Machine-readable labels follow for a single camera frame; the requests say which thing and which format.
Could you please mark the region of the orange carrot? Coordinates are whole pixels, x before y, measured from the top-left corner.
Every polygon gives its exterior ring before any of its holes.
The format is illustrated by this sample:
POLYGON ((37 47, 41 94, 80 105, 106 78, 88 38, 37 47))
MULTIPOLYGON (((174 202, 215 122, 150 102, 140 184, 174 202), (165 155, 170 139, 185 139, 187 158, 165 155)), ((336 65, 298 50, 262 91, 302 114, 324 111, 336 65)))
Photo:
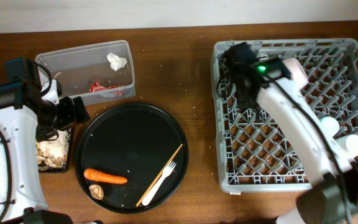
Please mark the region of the orange carrot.
POLYGON ((128 182, 125 177, 107 174, 96 169, 86 169, 83 175, 86 179, 95 182, 104 182, 109 184, 125 184, 128 182))

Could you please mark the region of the round black serving tray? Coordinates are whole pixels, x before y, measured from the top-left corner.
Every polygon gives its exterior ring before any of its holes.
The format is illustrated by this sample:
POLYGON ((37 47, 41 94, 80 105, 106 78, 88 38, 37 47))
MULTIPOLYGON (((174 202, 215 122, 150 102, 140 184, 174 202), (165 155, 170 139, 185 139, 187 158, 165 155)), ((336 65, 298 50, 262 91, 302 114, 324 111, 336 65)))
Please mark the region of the round black serving tray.
POLYGON ((86 169, 125 177, 125 184, 100 183, 104 192, 94 203, 116 213, 141 213, 172 196, 188 167, 188 143, 175 118, 145 103, 115 106, 97 116, 80 138, 75 170, 86 195, 94 182, 84 177, 86 169), (172 159, 173 172, 162 182, 151 202, 138 203, 164 165, 172 159))

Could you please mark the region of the brown mushroom piece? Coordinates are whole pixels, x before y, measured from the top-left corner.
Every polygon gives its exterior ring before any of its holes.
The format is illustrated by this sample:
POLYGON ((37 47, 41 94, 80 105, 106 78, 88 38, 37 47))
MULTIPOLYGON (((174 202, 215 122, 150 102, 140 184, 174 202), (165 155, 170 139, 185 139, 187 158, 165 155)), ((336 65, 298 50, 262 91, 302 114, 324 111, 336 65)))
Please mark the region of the brown mushroom piece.
POLYGON ((90 194, 96 200, 102 200, 104 198, 103 188, 98 184, 92 184, 89 187, 90 194))

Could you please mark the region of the wooden chopstick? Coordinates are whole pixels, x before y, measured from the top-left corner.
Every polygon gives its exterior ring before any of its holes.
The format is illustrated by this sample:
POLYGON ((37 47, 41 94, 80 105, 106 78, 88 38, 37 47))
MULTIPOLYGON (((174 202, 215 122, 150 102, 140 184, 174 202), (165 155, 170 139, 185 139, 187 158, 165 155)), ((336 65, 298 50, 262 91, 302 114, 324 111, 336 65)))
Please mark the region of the wooden chopstick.
MULTIPOLYGON (((173 159, 175 158, 175 156, 178 154, 178 152, 180 151, 180 149, 183 147, 183 144, 180 144, 179 147, 176 149, 176 151, 172 154, 172 156, 169 158, 169 160, 167 161, 167 163, 164 165, 167 166, 169 165, 169 163, 171 161, 173 161, 173 159)), ((146 196, 146 194, 149 192, 149 190, 152 188, 152 186, 156 183, 156 181, 158 180, 158 178, 161 176, 163 169, 157 174, 156 178, 152 181, 152 183, 149 185, 149 187, 147 188, 147 190, 144 192, 144 194, 141 196, 141 198, 138 200, 138 202, 136 203, 136 207, 139 207, 141 205, 141 201, 142 199, 146 196)))

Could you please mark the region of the light blue plastic cup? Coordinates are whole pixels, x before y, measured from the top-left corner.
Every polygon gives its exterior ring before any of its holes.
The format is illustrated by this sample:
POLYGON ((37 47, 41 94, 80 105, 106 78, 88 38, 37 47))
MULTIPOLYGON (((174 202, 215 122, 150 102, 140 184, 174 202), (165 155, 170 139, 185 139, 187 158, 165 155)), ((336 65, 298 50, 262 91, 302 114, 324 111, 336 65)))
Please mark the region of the light blue plastic cup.
POLYGON ((340 126, 339 126, 339 122, 335 118, 326 116, 321 118, 319 121, 323 129, 331 137, 334 137, 338 133, 340 126))

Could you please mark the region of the white plastic fork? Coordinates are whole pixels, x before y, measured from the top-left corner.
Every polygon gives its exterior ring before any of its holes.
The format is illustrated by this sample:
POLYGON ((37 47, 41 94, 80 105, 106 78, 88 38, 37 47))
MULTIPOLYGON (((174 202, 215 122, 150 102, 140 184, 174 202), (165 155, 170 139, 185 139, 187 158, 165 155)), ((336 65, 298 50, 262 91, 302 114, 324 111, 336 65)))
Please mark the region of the white plastic fork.
POLYGON ((176 167, 176 163, 171 161, 169 165, 165 166, 161 176, 158 178, 156 183, 152 186, 146 196, 142 199, 141 204, 143 206, 147 206, 151 200, 154 198, 155 194, 157 193, 158 189, 162 185, 163 181, 173 172, 174 168, 176 167))

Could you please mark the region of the cream plastic cup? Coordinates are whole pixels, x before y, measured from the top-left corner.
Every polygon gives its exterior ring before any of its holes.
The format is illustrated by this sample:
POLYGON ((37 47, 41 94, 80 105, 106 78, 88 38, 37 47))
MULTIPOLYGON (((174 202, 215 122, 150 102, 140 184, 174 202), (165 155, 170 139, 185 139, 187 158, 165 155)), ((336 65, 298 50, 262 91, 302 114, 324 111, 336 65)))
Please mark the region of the cream plastic cup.
POLYGON ((336 142, 349 154, 351 158, 358 156, 358 135, 350 134, 337 138, 336 142))

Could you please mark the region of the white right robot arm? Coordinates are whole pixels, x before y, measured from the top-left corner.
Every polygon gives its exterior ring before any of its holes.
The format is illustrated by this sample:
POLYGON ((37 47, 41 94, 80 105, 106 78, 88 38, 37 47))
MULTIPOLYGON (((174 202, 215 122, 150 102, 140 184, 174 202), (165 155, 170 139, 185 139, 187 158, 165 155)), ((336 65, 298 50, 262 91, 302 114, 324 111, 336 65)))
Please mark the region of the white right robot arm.
POLYGON ((350 223, 358 214, 358 44, 218 42, 211 59, 219 186, 299 190, 270 223, 350 223))

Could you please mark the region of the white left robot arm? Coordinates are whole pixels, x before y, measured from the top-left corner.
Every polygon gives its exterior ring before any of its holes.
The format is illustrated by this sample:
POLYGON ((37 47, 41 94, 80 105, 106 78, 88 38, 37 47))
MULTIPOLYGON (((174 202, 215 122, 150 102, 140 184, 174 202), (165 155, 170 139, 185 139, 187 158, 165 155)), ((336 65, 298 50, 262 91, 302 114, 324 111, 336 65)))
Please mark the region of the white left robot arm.
POLYGON ((59 82, 40 81, 43 65, 24 57, 5 63, 0 84, 0 223, 71 223, 48 209, 39 178, 36 144, 90 116, 81 97, 62 97, 59 82))

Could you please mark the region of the black rectangular waste bin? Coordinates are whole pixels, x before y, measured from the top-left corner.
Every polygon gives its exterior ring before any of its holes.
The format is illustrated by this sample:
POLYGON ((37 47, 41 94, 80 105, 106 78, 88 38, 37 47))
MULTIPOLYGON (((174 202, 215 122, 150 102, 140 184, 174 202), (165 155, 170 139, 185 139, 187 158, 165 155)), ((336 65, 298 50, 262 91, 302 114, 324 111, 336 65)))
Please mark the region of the black rectangular waste bin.
POLYGON ((72 129, 59 131, 54 141, 35 142, 39 172, 60 173, 68 169, 72 145, 72 129))

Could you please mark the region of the clear plastic waste bin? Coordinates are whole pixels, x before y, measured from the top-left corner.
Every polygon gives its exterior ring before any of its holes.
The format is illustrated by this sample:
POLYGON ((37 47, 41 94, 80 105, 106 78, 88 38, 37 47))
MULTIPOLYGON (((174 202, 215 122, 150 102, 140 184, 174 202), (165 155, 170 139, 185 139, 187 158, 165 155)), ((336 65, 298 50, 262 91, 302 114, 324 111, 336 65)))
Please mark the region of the clear plastic waste bin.
POLYGON ((80 96, 85 105, 93 105, 135 96, 133 59, 129 43, 125 40, 46 52, 36 56, 35 61, 47 68, 52 78, 61 84, 62 98, 80 96), (107 60, 108 53, 126 58, 126 66, 115 72, 107 60), (95 82, 105 87, 123 87, 89 92, 95 82), (122 91, 122 95, 113 95, 113 91, 118 90, 122 91))

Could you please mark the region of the grey plastic dishwasher rack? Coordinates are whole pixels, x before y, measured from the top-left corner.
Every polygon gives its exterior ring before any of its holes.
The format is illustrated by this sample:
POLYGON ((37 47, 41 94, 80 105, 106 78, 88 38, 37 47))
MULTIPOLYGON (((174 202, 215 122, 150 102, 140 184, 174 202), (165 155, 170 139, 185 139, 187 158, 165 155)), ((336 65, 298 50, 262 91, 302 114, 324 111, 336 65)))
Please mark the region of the grey plastic dishwasher rack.
MULTIPOLYGON (((211 56, 220 188, 229 194, 308 189, 305 170, 276 122, 263 110, 239 109, 223 58, 233 45, 220 41, 211 56)), ((338 121, 337 138, 358 135, 356 40, 251 40, 249 45, 259 57, 298 59, 309 80, 301 92, 312 110, 338 121)))

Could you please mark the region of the red snack wrapper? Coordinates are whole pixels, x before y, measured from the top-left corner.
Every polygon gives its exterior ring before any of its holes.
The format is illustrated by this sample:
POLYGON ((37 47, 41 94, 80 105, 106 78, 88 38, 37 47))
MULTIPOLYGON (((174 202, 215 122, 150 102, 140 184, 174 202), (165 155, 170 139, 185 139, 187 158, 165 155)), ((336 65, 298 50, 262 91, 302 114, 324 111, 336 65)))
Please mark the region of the red snack wrapper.
MULTIPOLYGON (((105 86, 100 85, 98 82, 95 82, 91 85, 89 92, 104 91, 104 90, 110 90, 110 89, 115 89, 115 88, 120 88, 120 87, 123 87, 123 85, 113 85, 113 86, 105 87, 105 86)), ((113 95, 121 96, 122 91, 121 90, 113 91, 113 95)))

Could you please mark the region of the pile of rice and peanut shells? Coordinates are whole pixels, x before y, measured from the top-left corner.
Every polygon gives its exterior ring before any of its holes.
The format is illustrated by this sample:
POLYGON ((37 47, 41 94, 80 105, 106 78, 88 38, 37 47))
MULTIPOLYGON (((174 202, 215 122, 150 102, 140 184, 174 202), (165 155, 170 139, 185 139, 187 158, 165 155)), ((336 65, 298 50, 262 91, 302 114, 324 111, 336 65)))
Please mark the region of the pile of rice and peanut shells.
POLYGON ((59 137, 51 141, 35 142, 39 172, 59 173, 68 166, 71 131, 59 131, 59 137))

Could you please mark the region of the crumpled white tissue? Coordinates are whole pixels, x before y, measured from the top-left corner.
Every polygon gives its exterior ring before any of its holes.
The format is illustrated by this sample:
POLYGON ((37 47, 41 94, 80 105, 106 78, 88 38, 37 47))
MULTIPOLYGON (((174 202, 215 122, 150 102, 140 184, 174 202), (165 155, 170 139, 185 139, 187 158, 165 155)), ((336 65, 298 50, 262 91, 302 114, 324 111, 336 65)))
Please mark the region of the crumpled white tissue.
POLYGON ((121 68, 124 68, 127 64, 127 59, 117 56, 113 53, 107 54, 107 60, 110 63, 110 67, 116 72, 121 68))

